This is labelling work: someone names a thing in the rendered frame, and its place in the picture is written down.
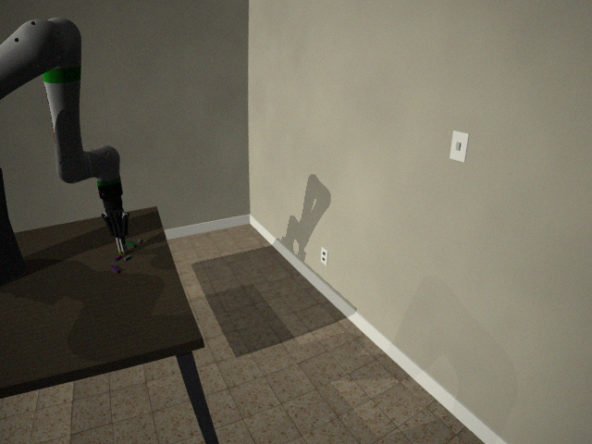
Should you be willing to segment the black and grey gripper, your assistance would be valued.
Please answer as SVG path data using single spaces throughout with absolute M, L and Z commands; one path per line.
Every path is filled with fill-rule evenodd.
M 115 236 L 116 238 L 118 251 L 122 250 L 124 253 L 127 250 L 124 237 L 128 234 L 128 220 L 130 214 L 124 212 L 121 196 L 114 200 L 103 200 L 103 203 L 104 208 L 113 208 L 105 209 L 105 212 L 101 214 L 101 216 L 105 220 L 111 236 Z

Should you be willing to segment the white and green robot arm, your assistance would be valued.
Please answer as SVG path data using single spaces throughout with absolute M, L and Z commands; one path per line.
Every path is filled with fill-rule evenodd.
M 80 73 L 80 31 L 66 18 L 27 21 L 0 44 L 0 100 L 43 74 L 57 175 L 66 183 L 96 178 L 100 198 L 114 200 L 123 194 L 117 150 L 82 148 Z

